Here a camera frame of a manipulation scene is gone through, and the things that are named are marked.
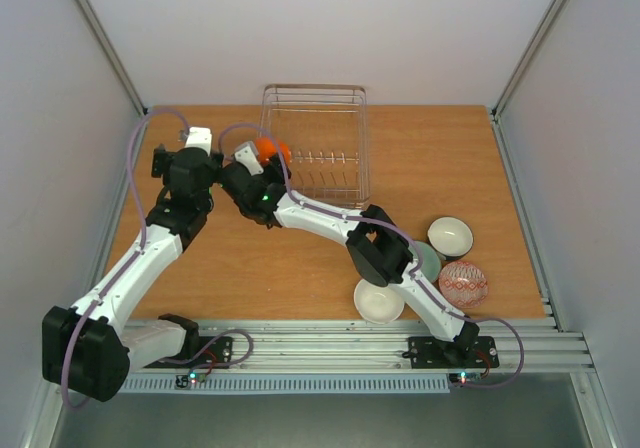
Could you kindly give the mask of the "orange bowl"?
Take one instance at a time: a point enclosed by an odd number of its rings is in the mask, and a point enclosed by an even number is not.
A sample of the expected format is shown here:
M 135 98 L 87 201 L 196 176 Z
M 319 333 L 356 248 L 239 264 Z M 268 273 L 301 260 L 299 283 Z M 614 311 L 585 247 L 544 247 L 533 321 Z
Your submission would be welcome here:
M 254 145 L 258 151 L 257 159 L 261 165 L 265 165 L 271 157 L 277 155 L 278 151 L 276 147 L 279 147 L 280 152 L 284 157 L 285 163 L 291 163 L 291 150 L 286 143 L 280 140 L 278 140 L 277 143 L 274 143 L 270 138 L 260 137 L 254 140 Z

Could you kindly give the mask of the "chrome wire dish rack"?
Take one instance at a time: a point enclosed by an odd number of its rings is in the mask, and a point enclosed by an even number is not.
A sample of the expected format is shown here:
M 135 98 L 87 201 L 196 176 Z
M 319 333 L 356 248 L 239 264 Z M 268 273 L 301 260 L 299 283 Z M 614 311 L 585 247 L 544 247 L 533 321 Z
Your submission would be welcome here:
M 269 84 L 263 91 L 260 124 L 289 147 L 294 190 L 344 208 L 361 208 L 369 202 L 364 87 Z

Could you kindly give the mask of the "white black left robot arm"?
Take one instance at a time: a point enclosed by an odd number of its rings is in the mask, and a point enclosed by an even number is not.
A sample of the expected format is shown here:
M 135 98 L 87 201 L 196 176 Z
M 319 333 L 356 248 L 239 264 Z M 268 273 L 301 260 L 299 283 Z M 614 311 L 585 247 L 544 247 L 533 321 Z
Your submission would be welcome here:
M 139 235 L 84 296 L 69 308 L 51 308 L 43 318 L 45 380 L 105 402 L 133 371 L 165 358 L 179 366 L 199 359 L 202 343 L 192 322 L 169 315 L 147 328 L 125 326 L 156 279 L 204 227 L 222 160 L 208 141 L 188 141 L 176 152 L 154 150 L 152 175 L 163 188 Z

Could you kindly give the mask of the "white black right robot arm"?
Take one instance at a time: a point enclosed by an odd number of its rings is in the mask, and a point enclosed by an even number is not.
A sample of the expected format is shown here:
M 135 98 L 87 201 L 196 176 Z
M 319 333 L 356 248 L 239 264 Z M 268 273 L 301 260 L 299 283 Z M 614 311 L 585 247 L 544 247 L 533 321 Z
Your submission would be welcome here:
M 309 199 L 290 189 L 276 157 L 261 172 L 233 160 L 222 169 L 220 184 L 244 217 L 344 246 L 363 280 L 391 289 L 419 315 L 449 365 L 460 366 L 475 355 L 477 324 L 424 276 L 415 243 L 382 208 L 341 209 Z

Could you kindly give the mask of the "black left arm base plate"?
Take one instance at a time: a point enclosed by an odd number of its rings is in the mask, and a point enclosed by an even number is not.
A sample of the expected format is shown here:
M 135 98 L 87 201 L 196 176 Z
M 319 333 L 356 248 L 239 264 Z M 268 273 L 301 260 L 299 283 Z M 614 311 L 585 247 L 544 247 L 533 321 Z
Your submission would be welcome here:
M 145 369 L 191 369 L 199 365 L 210 365 L 212 362 L 226 363 L 231 361 L 233 354 L 233 338 L 224 336 L 210 344 L 197 358 L 185 363 L 156 361 L 145 366 Z

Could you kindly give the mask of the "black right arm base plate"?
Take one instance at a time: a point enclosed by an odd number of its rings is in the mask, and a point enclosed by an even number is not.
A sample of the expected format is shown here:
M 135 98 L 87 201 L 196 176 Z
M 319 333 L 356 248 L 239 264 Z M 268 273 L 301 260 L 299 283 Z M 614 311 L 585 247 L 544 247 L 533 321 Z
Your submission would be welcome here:
M 453 342 L 431 336 L 410 337 L 407 343 L 402 356 L 410 361 L 413 369 L 493 369 L 500 366 L 495 341 L 489 336 L 480 336 L 466 351 Z

